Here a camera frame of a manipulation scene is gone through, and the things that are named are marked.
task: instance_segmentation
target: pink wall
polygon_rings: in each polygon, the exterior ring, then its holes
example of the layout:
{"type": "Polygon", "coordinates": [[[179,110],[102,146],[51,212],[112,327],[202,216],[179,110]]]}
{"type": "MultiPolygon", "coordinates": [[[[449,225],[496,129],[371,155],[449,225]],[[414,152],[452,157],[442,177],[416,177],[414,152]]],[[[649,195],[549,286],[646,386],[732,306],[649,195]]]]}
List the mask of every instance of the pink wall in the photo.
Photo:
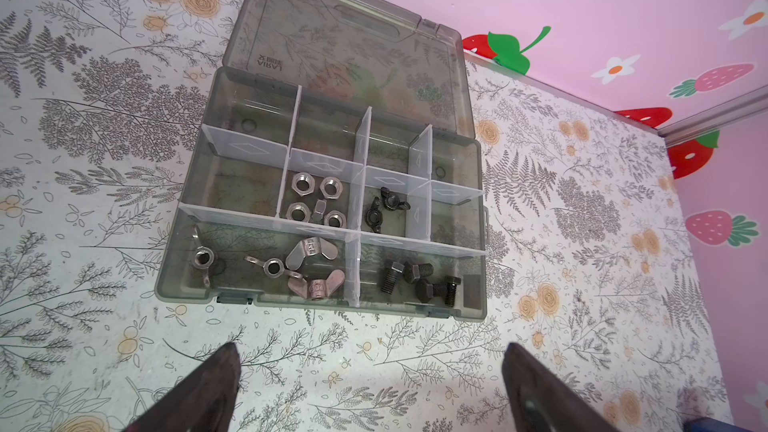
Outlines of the pink wall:
{"type": "Polygon", "coordinates": [[[527,75],[613,111],[668,107],[674,115],[665,125],[768,85],[768,0],[388,1],[463,37],[510,34],[521,47],[551,26],[525,53],[531,61],[527,75]],[[732,37],[728,26],[744,20],[750,28],[732,37]],[[636,55],[630,61],[634,72],[624,67],[627,75],[609,83],[593,76],[615,66],[611,58],[636,55]],[[744,63],[754,64],[754,70],[715,90],[669,96],[685,80],[744,63]]]}
{"type": "Polygon", "coordinates": [[[738,248],[688,235],[736,425],[768,430],[768,113],[727,127],[699,171],[675,181],[685,217],[709,210],[744,215],[760,236],[738,248]],[[756,395],[750,400],[744,395],[756,395]]]}

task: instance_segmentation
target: white flower decal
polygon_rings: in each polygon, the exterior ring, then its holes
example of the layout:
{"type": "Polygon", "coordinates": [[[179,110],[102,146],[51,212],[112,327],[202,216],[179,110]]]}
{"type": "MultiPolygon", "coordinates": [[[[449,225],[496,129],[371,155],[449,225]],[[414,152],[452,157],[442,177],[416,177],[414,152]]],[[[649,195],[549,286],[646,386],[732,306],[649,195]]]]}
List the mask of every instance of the white flower decal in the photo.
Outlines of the white flower decal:
{"type": "Polygon", "coordinates": [[[760,411],[760,419],[768,425],[768,385],[757,383],[757,394],[744,394],[744,401],[760,411]]]}
{"type": "Polygon", "coordinates": [[[752,27],[768,25],[768,0],[755,0],[746,8],[744,15],[729,20],[720,26],[720,30],[730,30],[728,40],[741,37],[752,27]]]}
{"type": "Polygon", "coordinates": [[[611,57],[608,59],[608,63],[605,64],[605,68],[593,73],[592,77],[602,78],[603,84],[605,84],[613,81],[617,76],[628,76],[634,73],[632,64],[637,62],[639,58],[640,54],[624,60],[618,57],[611,57]]]}

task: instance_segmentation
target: black hex bolt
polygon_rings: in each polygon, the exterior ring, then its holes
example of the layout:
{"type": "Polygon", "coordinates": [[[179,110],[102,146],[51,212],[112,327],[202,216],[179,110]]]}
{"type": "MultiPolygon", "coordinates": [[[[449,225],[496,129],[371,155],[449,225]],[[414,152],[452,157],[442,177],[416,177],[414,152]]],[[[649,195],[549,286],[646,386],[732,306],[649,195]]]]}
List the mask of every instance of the black hex bolt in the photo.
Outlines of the black hex bolt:
{"type": "Polygon", "coordinates": [[[434,297],[445,297],[447,292],[448,288],[444,282],[433,284],[425,278],[420,278],[416,282],[416,296],[423,304],[434,297]]]}
{"type": "Polygon", "coordinates": [[[456,305],[456,287],[461,285],[461,283],[462,280],[460,277],[455,277],[453,275],[446,276],[446,287],[448,288],[446,293],[446,305],[450,308],[453,308],[453,306],[456,305]]]}
{"type": "Polygon", "coordinates": [[[395,291],[395,284],[397,279],[402,276],[402,264],[400,262],[391,262],[389,267],[386,268],[386,274],[384,275],[384,283],[382,284],[382,292],[388,295],[392,295],[395,291]]]}
{"type": "Polygon", "coordinates": [[[406,262],[406,268],[403,270],[402,278],[409,284],[415,284],[417,280],[429,277],[434,272],[432,264],[411,264],[406,262]]]}

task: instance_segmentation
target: strawberry decal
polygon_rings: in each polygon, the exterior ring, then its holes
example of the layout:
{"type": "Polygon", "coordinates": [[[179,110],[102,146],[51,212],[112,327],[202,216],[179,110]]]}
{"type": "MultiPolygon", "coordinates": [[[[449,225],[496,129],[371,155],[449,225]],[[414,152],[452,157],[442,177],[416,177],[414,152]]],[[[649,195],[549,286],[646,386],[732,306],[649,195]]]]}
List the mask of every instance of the strawberry decal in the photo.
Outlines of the strawberry decal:
{"type": "Polygon", "coordinates": [[[667,149],[667,155],[670,157],[670,164],[672,165],[672,176],[675,178],[686,177],[704,167],[712,158],[719,138],[720,131],[715,130],[667,149]]]}
{"type": "Polygon", "coordinates": [[[755,230],[756,222],[746,220],[744,216],[731,218],[723,210],[710,210],[690,216],[685,220],[685,227],[694,237],[707,245],[720,245],[728,241],[731,247],[751,244],[750,237],[760,233],[755,230]]]}
{"type": "Polygon", "coordinates": [[[616,112],[628,119],[637,120],[648,127],[658,127],[672,118],[672,111],[667,107],[651,107],[649,109],[619,110],[616,112]]]}
{"type": "Polygon", "coordinates": [[[493,60],[498,54],[488,44],[488,34],[470,36],[462,40],[462,46],[469,52],[474,52],[486,59],[493,60]]]}
{"type": "Polygon", "coordinates": [[[688,79],[672,89],[670,96],[673,99],[690,97],[696,92],[709,92],[718,89],[727,83],[731,83],[755,69],[752,63],[738,63],[732,66],[722,66],[708,70],[698,79],[688,79]]]}
{"type": "Polygon", "coordinates": [[[515,36],[507,34],[492,34],[470,36],[462,41],[462,46],[479,56],[493,59],[497,64],[514,72],[525,75],[531,68],[531,61],[523,53],[541,42],[549,34],[552,27],[545,26],[538,37],[530,45],[520,50],[520,41],[515,36]]]}

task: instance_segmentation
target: gray plastic case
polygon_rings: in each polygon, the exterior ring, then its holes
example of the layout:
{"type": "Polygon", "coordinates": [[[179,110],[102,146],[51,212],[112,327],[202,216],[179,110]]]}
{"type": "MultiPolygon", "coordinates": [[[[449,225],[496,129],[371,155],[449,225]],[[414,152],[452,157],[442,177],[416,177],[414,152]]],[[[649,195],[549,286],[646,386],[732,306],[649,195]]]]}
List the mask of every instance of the gray plastic case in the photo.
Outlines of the gray plastic case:
{"type": "Polygon", "coordinates": [[[451,315],[481,320],[486,314],[485,215],[480,147],[474,139],[419,125],[383,112],[345,104],[301,86],[223,67],[198,136],[171,230],[155,294],[168,302],[211,301],[287,307],[331,308],[451,315]],[[436,180],[439,170],[442,180],[436,180]],[[292,202],[310,210],[318,192],[299,197],[293,174],[308,172],[316,184],[334,176],[343,194],[329,210],[347,216],[346,228],[285,218],[292,202]],[[383,211],[382,233],[362,216],[382,186],[406,199],[408,211],[383,211]],[[202,244],[217,256],[211,289],[191,265],[197,224],[202,244]],[[299,272],[326,278],[340,268],[343,290],[307,301],[287,287],[288,276],[272,279],[244,260],[285,260],[299,240],[331,240],[339,256],[305,259],[299,272]],[[440,298],[421,304],[413,285],[399,281],[390,296],[380,292],[386,261],[429,262],[441,281],[462,278],[456,306],[440,298]]]}
{"type": "Polygon", "coordinates": [[[483,320],[485,209],[461,37],[381,0],[245,0],[211,87],[184,191],[155,286],[166,302],[258,304],[483,320]],[[327,211],[346,228],[285,218],[310,210],[297,172],[341,180],[327,211]],[[406,198],[383,210],[381,234],[364,223],[379,189],[406,198]],[[211,288],[192,266],[193,227],[216,253],[211,288]],[[330,298],[309,301],[244,260],[283,261],[298,241],[338,247],[299,272],[346,275],[330,298]],[[456,306],[422,304],[400,280],[380,291],[388,261],[434,265],[429,279],[462,278],[456,306]]]}

